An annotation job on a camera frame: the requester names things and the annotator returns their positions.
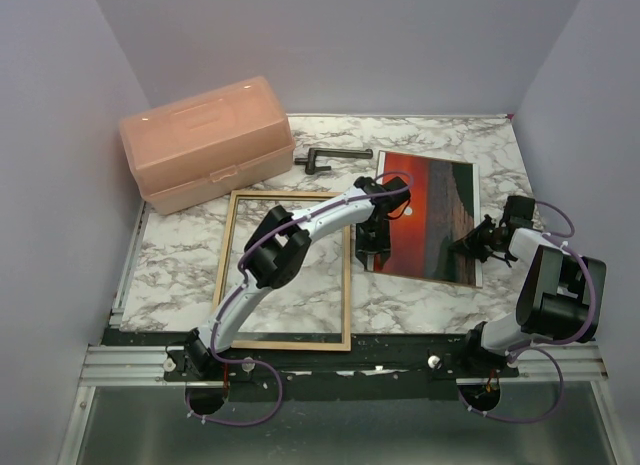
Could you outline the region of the red sunset photo board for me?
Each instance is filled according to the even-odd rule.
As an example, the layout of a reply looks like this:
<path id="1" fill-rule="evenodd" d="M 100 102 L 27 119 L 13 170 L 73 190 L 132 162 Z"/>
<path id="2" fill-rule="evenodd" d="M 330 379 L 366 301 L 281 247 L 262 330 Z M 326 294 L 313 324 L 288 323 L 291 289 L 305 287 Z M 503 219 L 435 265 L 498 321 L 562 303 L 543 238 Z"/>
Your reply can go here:
<path id="1" fill-rule="evenodd" d="M 386 183 L 394 172 L 413 177 L 411 200 L 392 213 L 391 257 L 368 271 L 460 286 L 480 287 L 482 269 L 448 246 L 480 224 L 479 167 L 476 164 L 381 151 L 377 173 Z"/>

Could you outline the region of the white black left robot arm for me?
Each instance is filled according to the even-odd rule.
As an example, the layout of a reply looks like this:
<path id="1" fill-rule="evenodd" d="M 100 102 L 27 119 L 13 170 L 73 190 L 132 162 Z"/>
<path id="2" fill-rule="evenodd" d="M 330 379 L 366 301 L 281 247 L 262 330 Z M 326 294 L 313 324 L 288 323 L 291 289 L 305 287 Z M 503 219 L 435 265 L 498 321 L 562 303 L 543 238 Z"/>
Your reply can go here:
<path id="1" fill-rule="evenodd" d="M 237 269 L 242 280 L 216 306 L 205 324 L 185 339 L 187 367 L 201 380 L 214 378 L 247 318 L 271 292 L 289 284 L 300 272 L 312 244 L 351 225 L 380 225 L 411 197 L 413 176 L 385 172 L 391 179 L 361 176 L 345 192 L 318 205 L 287 211 L 269 210 L 245 245 Z"/>

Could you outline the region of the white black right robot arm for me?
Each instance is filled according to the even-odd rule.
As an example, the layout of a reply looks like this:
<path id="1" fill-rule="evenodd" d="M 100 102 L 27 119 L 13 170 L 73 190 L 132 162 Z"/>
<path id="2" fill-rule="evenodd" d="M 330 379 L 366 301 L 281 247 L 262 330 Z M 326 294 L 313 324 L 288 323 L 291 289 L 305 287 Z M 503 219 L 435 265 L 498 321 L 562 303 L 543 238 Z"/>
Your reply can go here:
<path id="1" fill-rule="evenodd" d="M 486 216 L 449 246 L 451 252 L 482 263 L 494 258 L 528 266 L 515 310 L 467 332 L 459 361 L 471 376 L 503 369 L 534 344 L 586 343 L 596 334 L 607 266 L 571 249 L 573 225 L 567 233 L 536 229 L 533 214 L 538 204 L 512 195 L 499 222 Z"/>

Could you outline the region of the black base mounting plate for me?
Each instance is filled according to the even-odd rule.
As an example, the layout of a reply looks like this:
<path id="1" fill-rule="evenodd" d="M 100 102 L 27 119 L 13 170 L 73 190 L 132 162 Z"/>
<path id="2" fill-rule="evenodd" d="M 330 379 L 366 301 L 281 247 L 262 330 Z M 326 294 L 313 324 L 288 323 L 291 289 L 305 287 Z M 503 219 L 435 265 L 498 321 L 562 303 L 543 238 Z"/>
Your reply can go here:
<path id="1" fill-rule="evenodd" d="M 391 399 L 455 400 L 457 380 L 469 379 L 474 393 L 499 396 L 500 377 L 518 371 L 505 358 L 480 351 L 477 336 L 458 334 L 360 334 L 351 349 L 336 351 L 325 335 L 314 338 L 314 350 L 231 348 L 215 360 L 196 344 L 193 333 L 134 333 L 109 329 L 107 346 L 163 346 L 176 367 L 163 374 L 188 390 L 206 383 L 223 383 L 237 401 L 270 400 L 270 387 L 286 400 L 361 401 Z"/>

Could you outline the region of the pink translucent plastic box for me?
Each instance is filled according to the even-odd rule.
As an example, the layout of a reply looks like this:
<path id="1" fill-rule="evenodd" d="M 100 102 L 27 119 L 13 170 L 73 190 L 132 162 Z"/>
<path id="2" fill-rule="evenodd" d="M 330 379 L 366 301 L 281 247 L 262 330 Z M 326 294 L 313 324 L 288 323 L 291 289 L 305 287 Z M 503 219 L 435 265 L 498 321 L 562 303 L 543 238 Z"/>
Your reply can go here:
<path id="1" fill-rule="evenodd" d="M 293 166 L 288 117 L 263 77 L 129 116 L 119 131 L 140 195 L 161 215 Z"/>

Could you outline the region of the aluminium extrusion rail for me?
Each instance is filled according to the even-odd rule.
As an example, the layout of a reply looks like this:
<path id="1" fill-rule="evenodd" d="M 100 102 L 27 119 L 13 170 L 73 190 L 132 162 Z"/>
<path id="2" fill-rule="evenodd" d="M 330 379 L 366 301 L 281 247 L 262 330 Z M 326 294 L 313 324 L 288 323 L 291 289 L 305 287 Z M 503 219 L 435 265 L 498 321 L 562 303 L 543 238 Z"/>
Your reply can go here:
<path id="1" fill-rule="evenodd" d="M 608 373 L 598 345 L 571 344 L 544 346 L 554 357 L 567 382 L 604 381 Z M 82 387 L 106 386 L 168 386 L 164 378 L 163 363 L 166 352 L 160 346 L 120 347 L 91 346 L 81 368 L 79 384 Z M 518 375 L 504 377 L 502 383 L 554 382 L 557 372 L 553 361 L 532 350 L 520 355 Z"/>

